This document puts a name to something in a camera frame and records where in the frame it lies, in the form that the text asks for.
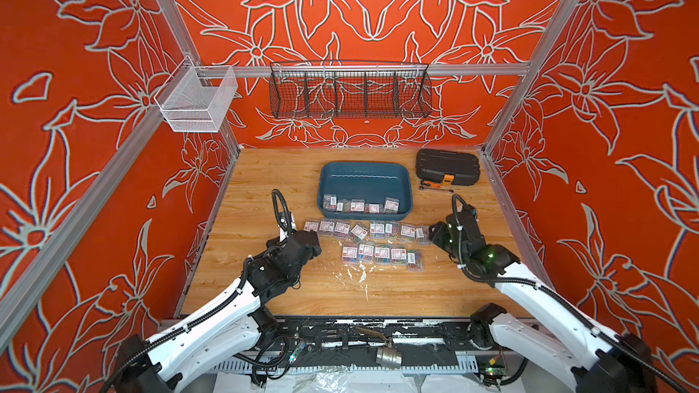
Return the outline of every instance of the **plastic box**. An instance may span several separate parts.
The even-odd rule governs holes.
[[[338,213],[323,209],[323,195],[356,197],[365,203],[383,204],[386,197],[400,200],[397,214]],[[392,162],[336,161],[323,166],[317,205],[329,218],[364,221],[401,221],[412,211],[412,188],[407,169]]]
[[[222,79],[200,78],[200,68],[186,57],[154,98],[175,132],[218,132],[238,90],[232,67]]]

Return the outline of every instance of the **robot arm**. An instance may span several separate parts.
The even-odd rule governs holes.
[[[463,208],[457,211],[457,202]],[[552,338],[490,303],[471,315],[470,340],[478,348],[500,344],[535,362],[576,392],[657,392],[656,376],[678,392],[676,380],[655,368],[648,346],[633,334],[618,335],[547,287],[520,259],[485,242],[477,212],[458,195],[446,223],[430,227],[430,240],[457,261],[472,281],[486,283],[529,311]],[[484,378],[488,385],[496,379]]]
[[[118,393],[179,393],[216,363],[274,340],[277,321],[265,304],[299,282],[302,267],[321,253],[318,235],[295,231],[283,197],[275,192],[284,207],[283,215],[277,214],[280,236],[247,258],[240,278],[195,313],[147,341],[138,336],[125,341],[118,369],[102,392],[113,382]]]

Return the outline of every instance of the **cable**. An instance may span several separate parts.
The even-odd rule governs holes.
[[[537,288],[538,290],[541,290],[542,292],[548,294],[553,300],[557,301],[565,309],[570,311],[570,313],[576,319],[578,319],[585,328],[588,328],[590,330],[592,330],[592,328],[596,328],[595,325],[593,325],[593,323],[590,322],[588,320],[588,318],[584,314],[582,314],[579,310],[577,310],[569,301],[567,301],[563,296],[561,296],[560,294],[551,290],[550,288],[548,288],[545,285],[537,286],[537,283],[535,281],[532,281],[530,279],[525,279],[525,278],[493,278],[493,279],[479,278],[478,276],[472,275],[465,267],[462,268],[461,271],[463,272],[464,275],[466,275],[467,278],[469,278],[471,281],[475,281],[477,283],[512,283],[512,284],[530,285],[531,287]],[[606,342],[607,344],[611,345],[613,348],[617,349],[621,353],[624,353],[627,357],[631,358],[636,363],[640,364],[641,366],[643,366],[646,369],[653,372],[653,374],[655,376],[660,378],[660,380],[664,381],[665,384],[669,385],[674,390],[676,390],[680,393],[687,393],[687,390],[684,388],[684,386],[682,386],[679,382],[677,382],[676,380],[671,378],[667,373],[656,368],[653,364],[645,362],[637,354],[626,349],[623,345],[619,344],[619,342],[617,342],[615,339],[607,336],[607,334],[605,334],[604,332],[599,332],[597,334],[597,336],[600,337],[602,340],[604,340],[604,342]]]
[[[281,352],[281,354],[279,355],[279,357],[277,357],[277,358],[275,358],[275,359],[272,359],[272,360],[270,360],[270,361],[267,362],[267,363],[261,362],[260,359],[262,358],[262,355],[263,355],[265,352],[267,352],[267,350],[269,350],[269,348],[271,348],[272,345],[274,345],[274,344],[277,342],[277,340],[278,340],[279,338],[282,338],[282,339],[284,340],[284,341],[282,342],[282,352]],[[246,361],[246,362],[248,362],[249,364],[251,364],[251,365],[253,366],[253,369],[252,369],[252,382],[253,382],[256,386],[261,387],[262,382],[261,382],[260,380],[258,380],[258,378],[257,378],[257,370],[256,370],[256,367],[259,367],[260,369],[265,369],[266,371],[269,371],[269,369],[276,368],[276,367],[279,366],[279,363],[281,363],[281,362],[284,360],[284,358],[287,357],[288,353],[289,353],[289,338],[286,337],[286,336],[283,336],[283,335],[277,335],[277,336],[275,336],[275,338],[274,338],[272,341],[269,342],[269,344],[268,344],[267,346],[265,346],[264,348],[260,349],[259,353],[257,354],[257,356],[255,357],[254,360],[249,361],[249,357],[246,357],[245,355],[240,354],[240,353],[239,353],[239,354],[236,354],[235,357],[236,357],[236,358],[239,358],[239,359],[241,359],[241,360],[243,360],[243,361]]]
[[[284,210],[284,220],[287,223],[283,223],[279,217],[279,208],[277,207],[277,199],[282,204],[282,209]],[[287,207],[287,201],[284,199],[282,192],[276,188],[272,190],[272,205],[274,206],[274,218],[277,220],[277,224],[283,231],[287,233],[287,239],[292,236],[292,214],[289,212]]]
[[[467,203],[465,200],[463,200],[463,197],[459,195],[453,195],[451,197],[451,212],[454,214],[454,221],[457,223],[457,229],[459,230],[459,237],[457,237],[457,246],[458,250],[457,252],[459,253],[459,256],[457,259],[459,260],[459,265],[463,264],[463,256],[461,255],[461,222],[459,222],[459,213],[457,212],[457,201],[461,202],[463,205],[463,209],[466,210]]]
[[[284,224],[280,217],[279,217],[279,208],[277,207],[277,198],[279,199],[279,202],[282,204],[282,209],[284,210],[284,220],[287,222]],[[274,217],[277,220],[277,223],[279,227],[282,228],[282,230],[286,231],[287,233],[287,239],[291,237],[292,235],[292,215],[289,212],[289,208],[287,207],[287,201],[284,200],[284,196],[282,193],[277,190],[276,188],[272,190],[272,205],[274,205]],[[114,381],[119,377],[121,373],[123,373],[130,365],[138,361],[140,358],[142,358],[143,355],[149,353],[151,350],[157,348],[158,346],[162,345],[163,343],[173,340],[175,337],[181,335],[184,332],[188,332],[191,328],[196,327],[197,325],[200,325],[201,323],[204,323],[206,320],[211,319],[213,316],[218,314],[221,310],[226,308],[238,295],[241,293],[242,288],[245,286],[245,283],[248,281],[248,267],[249,263],[252,260],[248,258],[245,260],[242,264],[242,273],[240,274],[240,282],[238,283],[238,291],[234,291],[230,296],[228,296],[223,302],[219,303],[217,306],[215,306],[213,309],[209,310],[206,312],[206,314],[192,320],[191,322],[187,323],[186,327],[179,327],[177,329],[172,330],[168,334],[158,338],[156,341],[153,341],[152,343],[149,343],[147,346],[145,346],[143,349],[139,350],[137,353],[133,354],[129,359],[126,361],[126,363],[123,363],[117,370],[112,373],[112,375],[107,378],[107,380],[104,382],[102,385],[102,388],[100,388],[99,393],[107,393],[109,388],[114,384]],[[236,354],[238,358],[240,358],[243,361],[249,362],[251,364],[257,364],[259,366],[262,366],[265,363],[260,363],[260,362],[255,362],[252,359],[249,359],[243,354]]]
[[[514,372],[514,374],[512,374],[511,377],[505,380],[501,380],[500,385],[509,385],[512,384],[514,381],[520,379],[520,376],[522,376],[522,373],[524,373],[524,370],[526,369],[527,363],[529,363],[529,360],[527,358],[523,358],[522,363],[520,364],[520,367],[517,369],[517,371]],[[487,378],[483,378],[483,383],[488,386],[498,384],[496,381],[492,381]]]
[[[240,274],[240,283],[238,283],[238,289],[242,290],[242,288],[245,286],[245,283],[248,280],[248,265],[250,263],[250,259],[247,259],[243,262],[242,264],[242,273]],[[226,308],[236,297],[238,297],[239,293],[237,291],[234,291],[230,296],[226,298],[223,302],[218,304],[214,309],[206,312],[203,316],[192,320],[191,322],[187,323],[187,327],[179,327],[177,329],[172,330],[168,334],[158,338],[156,341],[149,343],[146,347],[143,349],[139,350],[137,353],[133,354],[127,361],[126,363],[123,363],[117,370],[112,373],[112,375],[107,378],[107,380],[104,382],[102,385],[102,388],[100,388],[99,393],[107,393],[109,388],[114,384],[114,381],[117,380],[119,375],[123,373],[130,365],[138,361],[140,358],[142,358],[143,355],[149,353],[151,350],[157,348],[158,346],[162,345],[163,343],[173,340],[175,337],[179,336],[180,334],[190,330],[191,328],[196,327],[197,325],[201,324],[202,322],[205,322],[205,320],[210,319],[212,316]]]

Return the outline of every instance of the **red floral wallpaper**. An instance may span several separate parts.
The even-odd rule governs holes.
[[[699,0],[581,0],[494,155],[556,289],[694,389],[698,23]]]
[[[175,0],[207,65],[297,59],[526,62],[559,0]],[[479,146],[514,76],[437,78],[423,120],[276,120],[263,79],[241,79],[238,141],[284,146]]]
[[[182,57],[154,0],[0,9],[1,297]],[[163,123],[0,356],[0,389],[99,389],[120,341],[173,314],[230,160],[219,134]]]

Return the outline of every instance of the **wooden table surface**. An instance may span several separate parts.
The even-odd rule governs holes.
[[[278,188],[303,228],[322,218],[315,204],[322,167],[331,161],[397,162],[407,167],[413,189],[407,223],[434,224],[451,213],[451,196],[420,191],[415,176],[417,149],[243,149],[219,210],[182,313],[192,313],[235,280],[248,255],[265,249],[279,235],[271,191]],[[490,243],[519,255],[493,189],[482,173],[477,184],[454,190],[478,210],[479,226]],[[303,267],[301,288],[288,289],[267,307],[278,315],[419,315],[467,317],[488,302],[519,317],[530,317],[517,303],[485,284],[469,281],[434,245],[423,252],[425,270],[390,265],[347,266],[340,241],[320,237],[323,253]]]

